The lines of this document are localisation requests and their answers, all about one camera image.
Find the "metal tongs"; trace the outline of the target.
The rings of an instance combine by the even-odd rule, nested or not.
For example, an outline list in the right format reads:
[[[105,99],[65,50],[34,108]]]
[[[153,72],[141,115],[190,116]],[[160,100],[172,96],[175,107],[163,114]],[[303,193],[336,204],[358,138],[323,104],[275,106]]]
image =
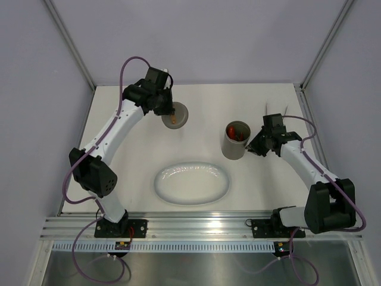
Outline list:
[[[281,114],[282,116],[286,116],[288,112],[288,105],[284,108],[280,108],[278,106],[272,106],[269,102],[266,102],[265,104],[265,115],[271,115],[271,114]]]

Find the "grey cylindrical lunch container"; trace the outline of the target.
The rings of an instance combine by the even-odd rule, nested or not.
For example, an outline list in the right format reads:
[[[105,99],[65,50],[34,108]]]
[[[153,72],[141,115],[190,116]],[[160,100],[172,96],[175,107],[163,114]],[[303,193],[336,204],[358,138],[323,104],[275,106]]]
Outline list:
[[[238,142],[236,140],[231,140],[227,136],[227,128],[229,126],[234,126],[236,135],[243,133],[244,140],[242,142]],[[248,144],[248,141],[251,137],[251,129],[250,127],[242,121],[232,121],[230,122],[224,130],[223,141],[221,144],[221,152],[225,156],[225,158],[229,160],[239,160],[245,154],[245,149]]]

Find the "red sausage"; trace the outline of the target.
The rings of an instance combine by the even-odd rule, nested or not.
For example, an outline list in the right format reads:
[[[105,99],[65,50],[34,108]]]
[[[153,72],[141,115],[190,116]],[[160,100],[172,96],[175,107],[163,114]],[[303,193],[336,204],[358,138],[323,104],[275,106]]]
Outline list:
[[[229,126],[227,128],[227,136],[229,137],[229,139],[231,140],[235,140],[236,139],[236,132],[235,132],[235,128],[234,126]]]

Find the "brown shrimp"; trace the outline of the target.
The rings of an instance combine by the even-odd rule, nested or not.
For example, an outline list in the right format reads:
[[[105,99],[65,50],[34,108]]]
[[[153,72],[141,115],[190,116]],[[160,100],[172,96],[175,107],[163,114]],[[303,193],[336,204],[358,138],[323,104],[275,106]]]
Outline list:
[[[242,142],[244,140],[243,133],[241,132],[240,134],[236,135],[235,140],[238,142]]]

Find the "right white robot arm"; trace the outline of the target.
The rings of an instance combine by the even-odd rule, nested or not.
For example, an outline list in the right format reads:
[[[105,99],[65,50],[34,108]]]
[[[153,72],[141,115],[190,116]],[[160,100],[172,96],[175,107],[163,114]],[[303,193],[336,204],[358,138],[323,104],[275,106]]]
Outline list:
[[[282,207],[273,210],[270,229],[284,236],[291,228],[309,229],[314,234],[329,231],[350,231],[357,220],[355,186],[350,179],[341,179],[313,159],[304,138],[287,131],[281,114],[263,117],[263,126],[247,150],[265,157],[275,153],[290,165],[308,189],[304,207]]]

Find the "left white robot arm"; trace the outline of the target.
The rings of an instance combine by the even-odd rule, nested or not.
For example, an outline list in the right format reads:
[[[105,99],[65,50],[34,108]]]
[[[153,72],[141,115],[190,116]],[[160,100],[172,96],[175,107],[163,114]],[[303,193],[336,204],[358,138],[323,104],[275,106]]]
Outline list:
[[[116,111],[92,142],[69,153],[74,180],[103,214],[97,226],[104,237],[122,237],[130,230],[129,214],[114,192],[117,175],[110,168],[113,157],[131,129],[150,111],[157,116],[174,114],[172,86],[167,69],[150,67],[143,79],[120,88]]]

